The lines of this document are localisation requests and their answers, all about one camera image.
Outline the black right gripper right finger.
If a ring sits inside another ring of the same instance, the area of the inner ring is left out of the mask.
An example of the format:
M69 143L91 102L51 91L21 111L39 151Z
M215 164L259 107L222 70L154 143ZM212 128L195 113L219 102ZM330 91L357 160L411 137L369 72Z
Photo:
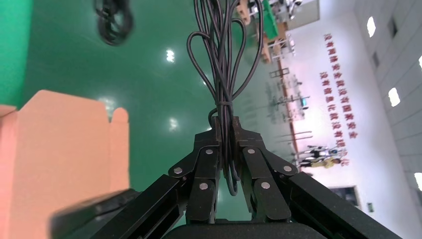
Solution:
M395 239L397 235L270 152L259 133L232 121L252 226L249 239Z

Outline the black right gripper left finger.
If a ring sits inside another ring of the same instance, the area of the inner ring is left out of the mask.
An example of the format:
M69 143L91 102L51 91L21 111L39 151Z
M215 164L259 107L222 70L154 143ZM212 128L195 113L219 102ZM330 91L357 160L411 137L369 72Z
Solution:
M198 133L191 153L173 165L99 229L94 239L160 239L183 212L195 223L214 221L221 146L220 124Z

